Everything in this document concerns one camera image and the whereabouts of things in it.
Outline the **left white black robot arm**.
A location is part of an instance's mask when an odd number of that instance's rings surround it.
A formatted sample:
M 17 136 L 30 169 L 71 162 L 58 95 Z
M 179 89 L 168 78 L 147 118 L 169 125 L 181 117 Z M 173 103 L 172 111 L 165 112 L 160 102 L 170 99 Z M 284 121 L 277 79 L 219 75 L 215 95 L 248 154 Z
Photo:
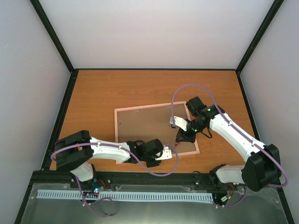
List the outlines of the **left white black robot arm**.
M 99 140 L 90 136 L 87 130 L 82 130 L 56 141 L 51 159 L 56 162 L 57 171 L 69 171 L 87 188 L 92 188 L 96 185 L 97 176 L 94 174 L 94 165 L 88 162 L 90 159 L 131 164 L 144 161 L 150 168 L 158 166 L 164 155 L 164 146 L 158 139 L 115 143 Z

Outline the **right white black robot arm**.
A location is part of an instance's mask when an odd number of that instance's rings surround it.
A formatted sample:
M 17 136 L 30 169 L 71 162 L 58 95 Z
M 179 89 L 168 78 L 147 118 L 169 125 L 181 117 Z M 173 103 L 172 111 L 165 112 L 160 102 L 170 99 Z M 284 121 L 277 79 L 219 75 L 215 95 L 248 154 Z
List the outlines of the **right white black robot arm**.
M 178 128 L 176 142 L 194 143 L 196 135 L 208 130 L 206 137 L 212 138 L 211 131 L 219 134 L 243 158 L 245 164 L 239 166 L 219 165 L 211 170 L 211 182 L 243 184 L 258 192 L 273 185 L 281 177 L 279 150 L 273 144 L 265 145 L 241 129 L 217 106 L 206 106 L 199 97 L 186 103 L 193 120 L 171 116 L 170 126 Z

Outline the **black mounting rail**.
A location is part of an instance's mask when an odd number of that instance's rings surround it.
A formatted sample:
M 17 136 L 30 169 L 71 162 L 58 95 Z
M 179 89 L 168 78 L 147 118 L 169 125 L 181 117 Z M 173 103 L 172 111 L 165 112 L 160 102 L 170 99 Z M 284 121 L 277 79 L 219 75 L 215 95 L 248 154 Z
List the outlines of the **black mounting rail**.
M 78 185 L 75 176 L 68 172 L 57 171 L 34 171 L 30 184 L 34 183 L 67 183 L 72 188 Z M 96 177 L 82 182 L 83 189 L 95 189 L 104 187 L 105 189 L 113 189 L 122 185 L 141 185 L 141 186 L 182 186 L 195 190 L 203 191 L 225 191 L 236 190 L 236 186 L 231 183 L 211 183 L 209 174 L 191 173 L 180 174 L 174 173 L 166 177 L 157 177 L 149 173 L 136 172 L 96 172 Z

